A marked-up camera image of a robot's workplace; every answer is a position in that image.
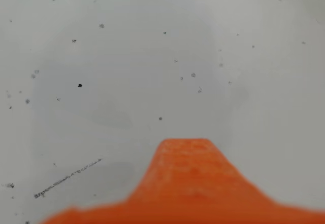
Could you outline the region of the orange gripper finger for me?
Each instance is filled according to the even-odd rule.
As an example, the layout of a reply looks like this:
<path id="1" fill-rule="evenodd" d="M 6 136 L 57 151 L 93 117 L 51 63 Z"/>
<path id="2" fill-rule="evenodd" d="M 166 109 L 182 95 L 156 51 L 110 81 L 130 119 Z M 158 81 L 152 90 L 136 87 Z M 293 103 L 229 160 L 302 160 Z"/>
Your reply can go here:
<path id="1" fill-rule="evenodd" d="M 126 200 L 47 223 L 324 223 L 324 212 L 275 202 L 207 139 L 166 139 Z"/>

